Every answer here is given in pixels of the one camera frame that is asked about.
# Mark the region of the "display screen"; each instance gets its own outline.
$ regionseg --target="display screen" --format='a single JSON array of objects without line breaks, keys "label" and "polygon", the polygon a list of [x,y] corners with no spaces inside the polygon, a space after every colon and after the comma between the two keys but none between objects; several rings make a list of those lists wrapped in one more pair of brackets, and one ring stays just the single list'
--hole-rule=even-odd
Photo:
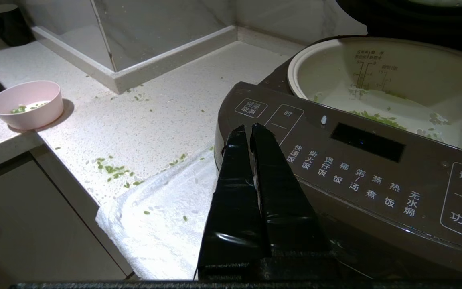
[{"label": "display screen", "polygon": [[338,123],[330,137],[369,153],[396,161],[397,163],[400,161],[405,148],[405,145],[402,143],[343,123]]}]

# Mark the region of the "rice cooker control panel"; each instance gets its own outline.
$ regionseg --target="rice cooker control panel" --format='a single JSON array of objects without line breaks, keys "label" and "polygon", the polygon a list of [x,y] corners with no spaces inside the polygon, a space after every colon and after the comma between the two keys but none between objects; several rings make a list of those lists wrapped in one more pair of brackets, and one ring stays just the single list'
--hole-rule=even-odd
[{"label": "rice cooker control panel", "polygon": [[462,245],[462,150],[239,83],[219,112],[222,137],[257,122],[275,134],[294,174],[314,186],[313,193]]}]

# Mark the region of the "cabinet door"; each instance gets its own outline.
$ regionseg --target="cabinet door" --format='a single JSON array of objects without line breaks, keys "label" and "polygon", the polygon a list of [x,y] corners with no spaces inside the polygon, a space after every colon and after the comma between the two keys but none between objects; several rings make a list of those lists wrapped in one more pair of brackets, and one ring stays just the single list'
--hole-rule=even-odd
[{"label": "cabinet door", "polygon": [[0,176],[0,289],[125,274],[35,161]]}]

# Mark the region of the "white inner pot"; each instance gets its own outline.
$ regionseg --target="white inner pot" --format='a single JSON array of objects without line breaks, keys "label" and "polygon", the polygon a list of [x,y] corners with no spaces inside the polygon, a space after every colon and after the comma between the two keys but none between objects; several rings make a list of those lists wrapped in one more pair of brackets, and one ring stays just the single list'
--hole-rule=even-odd
[{"label": "white inner pot", "polygon": [[462,149],[462,52],[388,38],[314,44],[295,55],[298,97]]}]

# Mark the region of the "white countertop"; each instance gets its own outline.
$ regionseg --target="white countertop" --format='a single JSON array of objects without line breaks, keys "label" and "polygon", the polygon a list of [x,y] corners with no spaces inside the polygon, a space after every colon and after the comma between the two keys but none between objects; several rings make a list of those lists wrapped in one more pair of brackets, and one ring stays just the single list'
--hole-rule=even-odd
[{"label": "white countertop", "polygon": [[[215,137],[218,109],[233,85],[258,83],[289,57],[236,41],[116,95],[39,42],[4,49],[0,83],[57,82],[67,117],[26,133],[0,120],[0,163],[45,143],[100,205],[126,192],[126,183],[131,188],[201,150]],[[113,174],[98,169],[98,158],[129,172],[108,181]]]}]

